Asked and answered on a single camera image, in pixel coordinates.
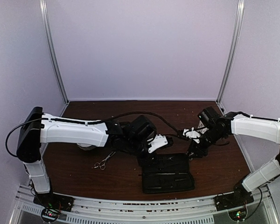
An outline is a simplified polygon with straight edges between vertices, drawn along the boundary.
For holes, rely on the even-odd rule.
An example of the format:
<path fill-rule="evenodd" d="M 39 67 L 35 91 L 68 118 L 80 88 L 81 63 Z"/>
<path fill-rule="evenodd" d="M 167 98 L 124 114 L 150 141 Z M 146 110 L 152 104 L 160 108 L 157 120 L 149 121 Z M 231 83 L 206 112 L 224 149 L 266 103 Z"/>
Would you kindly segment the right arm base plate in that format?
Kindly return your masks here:
<path fill-rule="evenodd" d="M 214 197 L 217 211 L 226 210 L 229 218 L 235 222 L 243 222 L 248 217 L 247 205 L 254 202 L 251 195 L 240 197 L 238 193 L 218 194 Z"/>

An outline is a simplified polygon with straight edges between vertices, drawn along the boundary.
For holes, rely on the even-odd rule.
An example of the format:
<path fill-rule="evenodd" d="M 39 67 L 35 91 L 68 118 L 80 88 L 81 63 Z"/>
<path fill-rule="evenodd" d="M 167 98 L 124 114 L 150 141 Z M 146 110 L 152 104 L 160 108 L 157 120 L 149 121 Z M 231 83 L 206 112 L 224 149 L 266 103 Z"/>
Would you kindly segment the white patterned mug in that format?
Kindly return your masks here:
<path fill-rule="evenodd" d="M 196 131 L 199 132 L 200 134 L 204 134 L 206 131 L 209 130 L 208 125 L 209 125 L 208 120 L 206 120 L 206 119 L 200 120 Z"/>

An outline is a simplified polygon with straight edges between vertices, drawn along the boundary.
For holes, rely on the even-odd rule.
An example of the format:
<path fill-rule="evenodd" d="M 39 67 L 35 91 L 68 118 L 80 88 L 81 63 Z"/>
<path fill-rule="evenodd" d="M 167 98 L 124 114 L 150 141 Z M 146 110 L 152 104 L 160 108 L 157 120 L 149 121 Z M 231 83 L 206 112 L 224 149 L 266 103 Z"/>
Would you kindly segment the aluminium frame post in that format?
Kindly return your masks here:
<path fill-rule="evenodd" d="M 39 3 L 40 3 L 40 11 L 41 11 L 41 16 L 42 16 L 42 21 L 44 24 L 44 30 L 45 30 L 45 34 L 46 34 L 47 44 L 48 44 L 48 48 L 49 48 L 49 57 L 51 59 L 54 75 L 56 77 L 57 85 L 58 85 L 58 88 L 62 95 L 63 102 L 65 105 L 67 105 L 70 101 L 66 94 L 66 90 L 64 87 L 64 83 L 63 83 L 63 80 L 61 77 L 61 73 L 60 73 L 60 69 L 59 69 L 59 65 L 58 65 L 58 61 L 57 61 L 57 57 L 56 57 L 56 51 L 54 48 L 53 37 L 52 37 L 52 32 L 51 32 L 51 27 L 50 27 L 50 22 L 49 22 L 47 1 L 40 0 Z"/>
<path fill-rule="evenodd" d="M 229 54 L 228 54 L 228 58 L 227 58 L 226 67 L 224 70 L 224 76 L 223 76 L 221 86 L 219 89 L 219 93 L 217 96 L 217 100 L 216 100 L 216 102 L 218 104 L 222 103 L 222 99 L 223 99 L 224 92 L 225 92 L 225 89 L 227 86 L 227 82 L 228 82 L 229 76 L 231 74 L 231 69 L 232 69 L 234 58 L 235 58 L 236 49 L 238 46 L 238 41 L 240 38 L 241 28 L 242 28 L 242 24 L 243 24 L 244 11 L 245 11 L 245 0 L 238 0 L 236 17 L 235 17 L 235 22 L 234 22 L 234 29 L 233 29 L 232 39 L 231 39 L 231 46 L 230 46 L 230 50 L 229 50 Z"/>

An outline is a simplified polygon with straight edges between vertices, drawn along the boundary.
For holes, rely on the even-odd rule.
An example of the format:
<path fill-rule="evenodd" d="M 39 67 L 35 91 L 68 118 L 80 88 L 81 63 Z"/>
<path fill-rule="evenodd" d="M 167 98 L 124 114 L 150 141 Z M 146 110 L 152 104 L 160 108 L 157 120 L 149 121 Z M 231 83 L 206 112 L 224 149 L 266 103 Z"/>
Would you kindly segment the black zip tool case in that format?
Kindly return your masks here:
<path fill-rule="evenodd" d="M 142 191 L 145 194 L 183 192 L 195 189 L 184 153 L 153 154 L 137 157 L 142 169 Z"/>

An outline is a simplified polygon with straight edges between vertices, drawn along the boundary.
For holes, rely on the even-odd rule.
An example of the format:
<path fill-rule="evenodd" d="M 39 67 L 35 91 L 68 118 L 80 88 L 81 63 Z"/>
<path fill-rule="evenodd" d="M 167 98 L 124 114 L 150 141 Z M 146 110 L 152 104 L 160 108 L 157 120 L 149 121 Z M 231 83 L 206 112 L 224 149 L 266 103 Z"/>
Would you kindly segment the right aluminium frame post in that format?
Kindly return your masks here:
<path fill-rule="evenodd" d="M 219 89 L 219 93 L 217 96 L 217 100 L 216 100 L 216 102 L 218 104 L 222 103 L 222 99 L 223 99 L 224 92 L 225 92 L 225 89 L 227 86 L 227 82 L 228 82 L 229 76 L 231 74 L 231 69 L 232 69 L 234 58 L 235 58 L 236 49 L 238 46 L 238 41 L 240 38 L 241 28 L 242 28 L 242 24 L 243 24 L 244 11 L 245 11 L 245 0 L 238 0 L 236 17 L 235 17 L 235 22 L 234 22 L 234 29 L 233 29 L 232 39 L 231 39 L 231 46 L 230 46 L 230 50 L 229 50 L 229 54 L 228 54 L 228 58 L 227 58 L 226 67 L 224 70 L 224 76 L 223 76 L 221 86 Z"/>

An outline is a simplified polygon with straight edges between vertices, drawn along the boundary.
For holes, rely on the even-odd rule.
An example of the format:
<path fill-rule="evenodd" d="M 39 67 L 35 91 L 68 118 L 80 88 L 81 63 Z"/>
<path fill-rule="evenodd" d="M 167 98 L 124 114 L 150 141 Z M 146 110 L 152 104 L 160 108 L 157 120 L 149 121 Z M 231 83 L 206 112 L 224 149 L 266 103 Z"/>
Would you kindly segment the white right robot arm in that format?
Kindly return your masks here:
<path fill-rule="evenodd" d="M 279 152 L 272 159 L 234 186 L 230 195 L 234 206 L 240 206 L 251 192 L 280 177 L 280 118 L 257 117 L 242 111 L 220 115 L 211 106 L 203 109 L 198 118 L 201 126 L 182 132 L 183 137 L 191 140 L 188 148 L 190 159 L 207 156 L 210 146 L 232 135 L 265 140 L 279 146 Z"/>

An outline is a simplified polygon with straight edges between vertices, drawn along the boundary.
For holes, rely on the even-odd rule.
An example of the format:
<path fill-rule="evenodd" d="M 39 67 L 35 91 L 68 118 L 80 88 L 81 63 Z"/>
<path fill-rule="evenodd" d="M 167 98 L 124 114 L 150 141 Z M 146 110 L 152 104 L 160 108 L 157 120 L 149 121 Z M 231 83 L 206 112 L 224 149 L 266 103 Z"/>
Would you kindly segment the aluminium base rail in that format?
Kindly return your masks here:
<path fill-rule="evenodd" d="M 116 201 L 75 196 L 71 211 L 55 224 L 234 224 L 231 216 L 247 209 L 244 224 L 279 224 L 268 187 L 253 192 L 254 202 L 219 211 L 214 196 L 159 201 Z"/>

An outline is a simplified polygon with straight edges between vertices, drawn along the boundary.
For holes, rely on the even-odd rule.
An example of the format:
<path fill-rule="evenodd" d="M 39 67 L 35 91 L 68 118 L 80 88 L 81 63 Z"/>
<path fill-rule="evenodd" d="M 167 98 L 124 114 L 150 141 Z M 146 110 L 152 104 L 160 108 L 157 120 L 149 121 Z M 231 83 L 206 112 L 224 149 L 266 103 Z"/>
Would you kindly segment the left aluminium frame post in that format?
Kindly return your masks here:
<path fill-rule="evenodd" d="M 56 51 L 54 48 L 53 37 L 52 37 L 52 32 L 51 32 L 51 27 L 50 27 L 50 22 L 49 22 L 47 1 L 40 0 L 39 3 L 40 3 L 40 11 L 41 11 L 41 16 L 42 16 L 42 21 L 44 24 L 44 30 L 45 30 L 45 34 L 46 34 L 47 44 L 48 44 L 48 48 L 49 48 L 49 57 L 51 59 L 54 75 L 56 77 L 57 85 L 58 85 L 58 88 L 62 95 L 63 102 L 65 105 L 67 105 L 70 101 L 66 94 L 66 90 L 64 87 L 64 83 L 63 83 L 63 80 L 61 77 L 61 73 L 60 73 L 60 69 L 59 69 L 59 65 L 58 65 L 58 61 L 57 61 L 57 57 L 56 57 Z"/>

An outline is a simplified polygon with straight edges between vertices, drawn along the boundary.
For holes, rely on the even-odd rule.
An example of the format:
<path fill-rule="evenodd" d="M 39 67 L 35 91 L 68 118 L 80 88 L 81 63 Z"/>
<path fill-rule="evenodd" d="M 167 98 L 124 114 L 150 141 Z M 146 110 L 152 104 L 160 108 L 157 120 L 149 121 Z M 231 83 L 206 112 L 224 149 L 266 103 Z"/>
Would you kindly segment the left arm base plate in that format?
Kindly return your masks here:
<path fill-rule="evenodd" d="M 55 193 L 34 194 L 33 203 L 43 207 L 41 211 L 41 219 L 44 222 L 52 223 L 56 221 L 62 212 L 71 212 L 74 198 L 71 196 L 63 196 Z"/>

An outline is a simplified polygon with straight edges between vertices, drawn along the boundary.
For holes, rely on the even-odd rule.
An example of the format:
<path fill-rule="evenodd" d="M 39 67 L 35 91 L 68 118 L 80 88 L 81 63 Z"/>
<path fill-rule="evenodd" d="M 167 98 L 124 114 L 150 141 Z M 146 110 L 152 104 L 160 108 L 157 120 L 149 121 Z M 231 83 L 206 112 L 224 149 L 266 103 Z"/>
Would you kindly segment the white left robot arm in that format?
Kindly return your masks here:
<path fill-rule="evenodd" d="M 156 150 L 173 145 L 171 137 L 157 133 L 146 113 L 139 112 L 131 122 L 118 122 L 116 117 L 104 120 L 81 120 L 57 117 L 34 107 L 24 123 L 13 128 L 6 136 L 5 147 L 11 134 L 20 129 L 15 154 L 26 167 L 35 193 L 47 207 L 54 207 L 58 198 L 52 193 L 51 181 L 40 153 L 42 144 L 72 143 L 81 148 L 109 147 L 138 157 L 143 163 L 155 161 Z"/>

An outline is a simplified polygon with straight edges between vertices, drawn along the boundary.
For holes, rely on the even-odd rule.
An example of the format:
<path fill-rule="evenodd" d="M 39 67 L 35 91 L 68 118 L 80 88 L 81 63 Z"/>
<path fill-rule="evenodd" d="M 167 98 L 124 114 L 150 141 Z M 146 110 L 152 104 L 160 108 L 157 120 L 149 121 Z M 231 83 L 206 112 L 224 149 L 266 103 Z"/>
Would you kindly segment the white scalloped bowl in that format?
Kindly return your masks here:
<path fill-rule="evenodd" d="M 94 145 L 87 145 L 87 144 L 77 144 L 77 146 L 84 151 L 91 151 L 96 148 L 96 146 Z"/>

